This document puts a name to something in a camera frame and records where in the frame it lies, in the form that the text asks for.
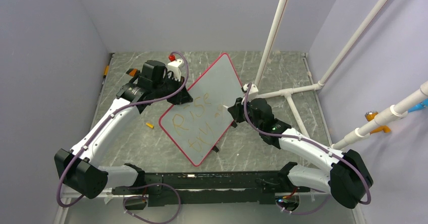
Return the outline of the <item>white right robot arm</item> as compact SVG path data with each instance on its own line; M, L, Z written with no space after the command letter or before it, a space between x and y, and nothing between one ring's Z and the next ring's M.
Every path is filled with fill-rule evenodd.
M278 184L284 191L308 187L330 194L342 206L354 209L371 202L373 179L361 157L354 151L343 152L305 137L291 125L277 119L265 99L245 103L237 98L227 111L233 126L247 122L268 145L290 151L308 160L315 168L289 162L278 172Z

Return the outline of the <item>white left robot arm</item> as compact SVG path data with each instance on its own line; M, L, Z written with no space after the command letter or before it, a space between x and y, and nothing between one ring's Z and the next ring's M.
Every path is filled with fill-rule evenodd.
M145 172L126 163L123 166L101 166L101 160L122 130L152 103L166 100L173 105L193 101L186 89L188 76L181 68L189 69L184 59L173 59L164 64L148 60L141 70L129 69L129 82L116 94L112 105L90 130L70 150L60 149L54 156L60 183L57 201L61 200L62 186L66 185L82 197L93 199L106 188L126 187L131 193L140 193L146 184Z

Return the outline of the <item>pink framed whiteboard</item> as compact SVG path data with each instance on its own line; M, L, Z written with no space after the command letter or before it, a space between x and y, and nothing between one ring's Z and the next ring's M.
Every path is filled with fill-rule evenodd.
M199 166L230 128L233 118L221 105L242 96L242 84L227 53L217 58L188 88L193 102L173 105L159 126L193 166Z

